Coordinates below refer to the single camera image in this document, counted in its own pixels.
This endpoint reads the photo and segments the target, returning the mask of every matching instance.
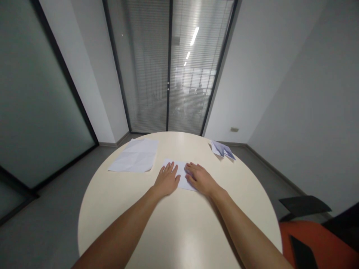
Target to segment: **round table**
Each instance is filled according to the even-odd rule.
[[[150,171],[107,171],[125,144],[94,174],[79,215],[80,255],[154,184],[165,158],[202,165],[282,252],[272,204],[258,179],[238,157],[231,161],[214,155],[210,140],[194,134],[161,132],[138,139],[143,138],[159,141]],[[157,205],[126,268],[240,268],[240,264],[209,201],[198,192],[178,188]]]

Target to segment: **ceiling light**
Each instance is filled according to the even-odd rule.
[[[191,41],[190,46],[192,46],[192,45],[194,44],[194,41],[195,41],[195,39],[196,39],[198,30],[199,30],[199,27],[196,27],[195,30],[194,30],[194,34],[193,34],[193,37],[192,37],[192,41]]]

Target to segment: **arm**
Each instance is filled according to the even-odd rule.
[[[162,167],[152,186],[141,199],[119,216],[75,263],[78,268],[124,268],[158,202],[177,188],[180,175],[174,163]]]
[[[186,165],[186,178],[217,206],[236,250],[247,269],[292,268],[272,242],[243,213],[229,194],[200,165]]]

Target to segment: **white paper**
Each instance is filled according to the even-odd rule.
[[[223,145],[217,141],[211,140],[212,152],[218,156],[227,156],[232,160],[236,160],[229,146]]]
[[[153,166],[157,147],[158,140],[132,139],[108,170],[115,172],[146,172]]]
[[[184,170],[184,167],[186,166],[185,162],[179,162],[179,161],[174,161],[174,160],[170,160],[170,159],[165,159],[165,161],[163,162],[163,165],[166,166],[168,163],[172,163],[174,162],[174,166],[178,165],[178,170],[176,173],[176,176],[181,175],[181,177],[179,178],[179,183],[178,183],[178,187],[182,188],[182,189],[187,189],[190,191],[197,191],[194,187],[192,187],[191,184],[189,184],[187,182],[186,179],[186,171]]]

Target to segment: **hand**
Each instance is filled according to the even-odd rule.
[[[190,173],[186,175],[187,181],[204,195],[211,197],[221,189],[206,169],[199,164],[187,163],[185,170]]]
[[[153,187],[161,198],[170,195],[175,191],[180,181],[181,175],[176,176],[178,165],[173,169],[174,162],[162,166]]]

